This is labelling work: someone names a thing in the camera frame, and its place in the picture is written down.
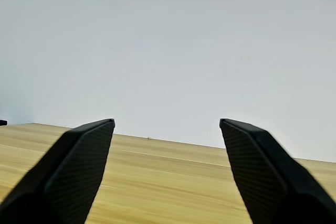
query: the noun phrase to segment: black object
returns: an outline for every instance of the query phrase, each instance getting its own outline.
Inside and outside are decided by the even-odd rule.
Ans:
[[[7,125],[7,121],[5,120],[0,120],[0,126],[5,126]]]
[[[83,224],[100,186],[114,120],[64,133],[0,205],[0,223]]]
[[[265,130],[221,119],[238,190],[254,224],[336,223],[336,204]]]

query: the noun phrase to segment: wooden table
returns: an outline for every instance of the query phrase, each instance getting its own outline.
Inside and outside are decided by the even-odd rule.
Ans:
[[[0,127],[0,200],[68,130]],[[336,199],[336,163],[299,160]],[[251,223],[225,150],[114,135],[87,223]]]

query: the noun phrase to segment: carbon fiber texture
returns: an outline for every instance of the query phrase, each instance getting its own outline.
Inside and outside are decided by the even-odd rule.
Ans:
[[[64,224],[83,224],[100,186],[113,123],[84,134],[46,183],[44,195]]]
[[[224,124],[223,137],[235,182],[253,223],[273,223],[286,197],[286,185],[248,134]]]

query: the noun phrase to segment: wooden tabletop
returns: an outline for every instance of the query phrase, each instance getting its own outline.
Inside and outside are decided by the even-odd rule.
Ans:
[[[69,130],[0,126],[0,201]],[[298,160],[336,199],[336,163]],[[224,149],[114,135],[86,223],[251,223]]]

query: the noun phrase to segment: white wall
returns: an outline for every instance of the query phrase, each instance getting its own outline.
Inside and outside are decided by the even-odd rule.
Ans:
[[[0,0],[0,117],[336,162],[336,0]]]

